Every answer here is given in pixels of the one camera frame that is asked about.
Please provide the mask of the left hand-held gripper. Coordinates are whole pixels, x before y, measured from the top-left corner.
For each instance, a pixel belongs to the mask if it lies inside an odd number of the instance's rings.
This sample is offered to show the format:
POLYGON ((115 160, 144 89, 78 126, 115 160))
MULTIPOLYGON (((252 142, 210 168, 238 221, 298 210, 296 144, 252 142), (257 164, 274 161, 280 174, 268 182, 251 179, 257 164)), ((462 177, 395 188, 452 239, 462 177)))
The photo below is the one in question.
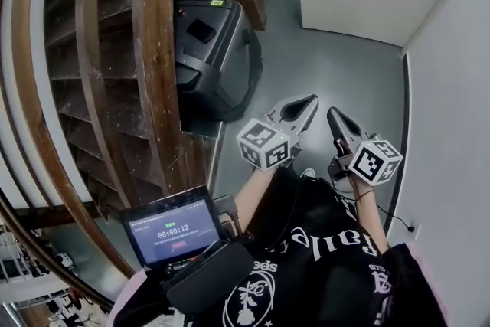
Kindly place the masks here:
POLYGON ((319 109, 315 94, 287 97, 260 118, 252 118, 237 135, 241 157, 260 171, 289 163, 301 151, 300 138, 319 109))

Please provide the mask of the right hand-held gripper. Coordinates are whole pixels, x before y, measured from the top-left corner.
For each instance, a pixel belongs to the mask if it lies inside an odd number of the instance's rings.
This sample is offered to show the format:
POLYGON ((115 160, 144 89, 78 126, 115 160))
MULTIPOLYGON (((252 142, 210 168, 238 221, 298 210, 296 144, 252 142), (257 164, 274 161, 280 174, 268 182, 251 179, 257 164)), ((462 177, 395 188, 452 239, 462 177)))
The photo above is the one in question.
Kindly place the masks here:
POLYGON ((336 107, 327 112, 337 154, 328 166, 328 174, 335 187, 349 187, 347 177, 358 176, 370 186, 391 180, 403 156, 378 134, 368 135, 350 117, 336 107))

